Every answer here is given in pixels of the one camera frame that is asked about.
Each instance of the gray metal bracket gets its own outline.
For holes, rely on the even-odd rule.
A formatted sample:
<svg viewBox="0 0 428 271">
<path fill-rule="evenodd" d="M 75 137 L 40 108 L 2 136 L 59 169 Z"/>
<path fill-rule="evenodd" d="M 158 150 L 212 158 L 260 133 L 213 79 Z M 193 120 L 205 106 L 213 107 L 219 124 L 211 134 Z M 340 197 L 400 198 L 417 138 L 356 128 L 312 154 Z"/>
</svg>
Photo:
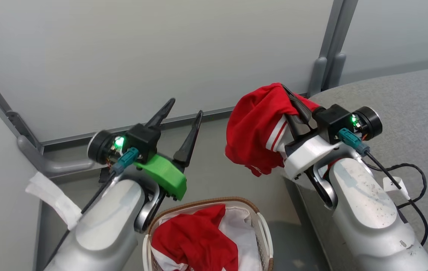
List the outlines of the gray metal bracket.
<svg viewBox="0 0 428 271">
<path fill-rule="evenodd" d="M 24 135 L 17 138 L 17 144 L 30 163 L 49 178 L 89 170 L 95 166 L 95 162 L 87 158 L 69 162 L 51 161 L 43 157 Z"/>
<path fill-rule="evenodd" d="M 312 68 L 311 80 L 307 89 L 307 97 L 312 97 L 321 92 L 326 64 L 327 58 L 325 57 L 319 57 L 315 60 L 314 67 Z"/>
<path fill-rule="evenodd" d="M 18 130 L 19 134 L 25 136 L 31 142 L 31 144 L 33 144 L 33 146 L 41 152 L 40 142 L 37 140 L 32 131 L 28 128 L 25 121 L 23 121 L 20 115 L 13 110 L 9 110 L 6 112 L 6 116 L 11 122 L 11 124 L 13 124 L 13 126 L 16 128 L 16 130 Z"/>
<path fill-rule="evenodd" d="M 331 66 L 331 76 L 327 78 L 326 86 L 328 89 L 339 86 L 341 75 L 343 74 L 344 62 L 346 62 L 346 54 L 338 53 L 334 56 Z"/>
</svg>

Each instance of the label sticker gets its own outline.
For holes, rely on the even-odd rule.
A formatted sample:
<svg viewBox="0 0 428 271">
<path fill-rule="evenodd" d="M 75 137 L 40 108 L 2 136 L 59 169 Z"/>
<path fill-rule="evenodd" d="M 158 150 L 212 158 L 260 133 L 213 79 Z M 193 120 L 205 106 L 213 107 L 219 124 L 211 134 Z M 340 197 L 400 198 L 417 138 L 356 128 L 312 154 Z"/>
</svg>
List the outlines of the label sticker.
<svg viewBox="0 0 428 271">
<path fill-rule="evenodd" d="M 394 177 L 393 179 L 401 186 L 401 189 L 398 189 L 393 182 L 388 177 L 383 178 L 383 187 L 384 191 L 394 191 L 394 190 L 401 190 L 400 192 L 405 196 L 406 199 L 410 199 L 410 196 L 408 195 L 408 190 L 405 187 L 405 184 L 403 183 L 403 180 L 401 180 L 400 177 Z"/>
</svg>

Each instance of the laundry basket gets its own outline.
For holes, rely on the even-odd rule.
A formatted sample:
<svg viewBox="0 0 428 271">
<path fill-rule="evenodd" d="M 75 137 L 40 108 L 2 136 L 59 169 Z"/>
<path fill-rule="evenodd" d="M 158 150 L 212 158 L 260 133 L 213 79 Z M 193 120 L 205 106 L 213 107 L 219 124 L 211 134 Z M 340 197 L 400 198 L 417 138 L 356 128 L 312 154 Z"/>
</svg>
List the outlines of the laundry basket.
<svg viewBox="0 0 428 271">
<path fill-rule="evenodd" d="M 226 197 L 217 199 L 206 199 L 198 202 L 191 202 L 182 206 L 177 206 L 160 213 L 150 225 L 147 235 L 143 239 L 143 269 L 144 271 L 162 271 L 158 266 L 157 261 L 152 254 L 152 235 L 159 227 L 160 221 L 173 218 L 179 214 L 193 214 L 201 209 L 211 207 L 217 204 L 225 204 L 228 207 L 241 207 L 249 211 L 252 222 L 252 227 L 256 233 L 257 248 L 259 250 L 259 258 L 262 263 L 262 271 L 271 271 L 273 269 L 273 242 L 271 233 L 267 226 L 266 220 L 260 214 L 259 209 L 247 199 L 239 197 Z"/>
</svg>

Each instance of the metal frame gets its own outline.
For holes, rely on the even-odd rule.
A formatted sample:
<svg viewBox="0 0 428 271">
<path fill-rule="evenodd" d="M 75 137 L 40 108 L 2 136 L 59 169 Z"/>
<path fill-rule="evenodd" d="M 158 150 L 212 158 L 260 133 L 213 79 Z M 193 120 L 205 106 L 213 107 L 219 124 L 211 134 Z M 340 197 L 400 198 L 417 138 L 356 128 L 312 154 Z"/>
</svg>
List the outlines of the metal frame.
<svg viewBox="0 0 428 271">
<path fill-rule="evenodd" d="M 326 33 L 315 60 L 309 82 L 308 97 L 339 85 L 346 54 L 341 53 L 358 0 L 334 0 Z"/>
<path fill-rule="evenodd" d="M 316 89 L 320 88 L 321 75 L 325 70 L 327 60 L 321 58 L 317 61 L 315 67 L 315 73 L 317 77 L 312 81 L 310 86 Z M 301 96 L 307 96 L 307 93 L 300 94 Z M 219 110 L 211 110 L 204 112 L 203 122 L 212 120 L 220 120 L 229 118 L 234 107 L 222 108 Z M 172 129 L 185 125 L 190 125 L 196 114 L 180 116 L 164 120 L 161 125 L 161 129 Z M 87 145 L 90 139 L 95 134 L 90 132 L 88 134 L 76 135 L 73 137 L 66 137 L 63 139 L 49 140 L 45 142 L 39 142 L 27 124 L 23 121 L 19 113 L 13 111 L 7 101 L 0 93 L 0 118 L 9 127 L 11 132 L 17 137 L 17 144 L 20 151 L 28 158 L 28 160 L 37 168 L 38 171 L 45 174 L 47 177 L 57 177 L 61 175 L 68 175 L 76 172 L 82 172 L 99 168 L 98 165 L 90 160 L 83 159 L 78 161 L 70 162 L 56 162 L 51 161 L 43 156 L 45 151 L 56 151 L 59 149 L 72 148 L 75 146 Z M 121 133 L 127 131 L 131 126 L 119 127 L 109 130 L 109 132 Z"/>
</svg>

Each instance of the red cloth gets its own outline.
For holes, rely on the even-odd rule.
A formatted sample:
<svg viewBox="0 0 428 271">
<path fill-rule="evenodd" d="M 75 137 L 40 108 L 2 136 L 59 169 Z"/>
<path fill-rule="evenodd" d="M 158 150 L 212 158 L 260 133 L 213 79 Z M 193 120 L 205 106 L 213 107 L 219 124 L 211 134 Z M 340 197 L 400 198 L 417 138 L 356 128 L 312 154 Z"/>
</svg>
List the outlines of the red cloth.
<svg viewBox="0 0 428 271">
<path fill-rule="evenodd" d="M 219 230 L 224 214 L 220 204 L 171 218 L 155 230 L 152 247 L 195 271 L 237 271 L 238 247 Z"/>
<path fill-rule="evenodd" d="M 319 105 L 295 94 L 310 110 Z M 256 176 L 284 167 L 278 152 L 266 149 L 266 143 L 283 114 L 298 115 L 281 83 L 261 87 L 241 98 L 227 123 L 226 156 L 245 165 Z"/>
</svg>

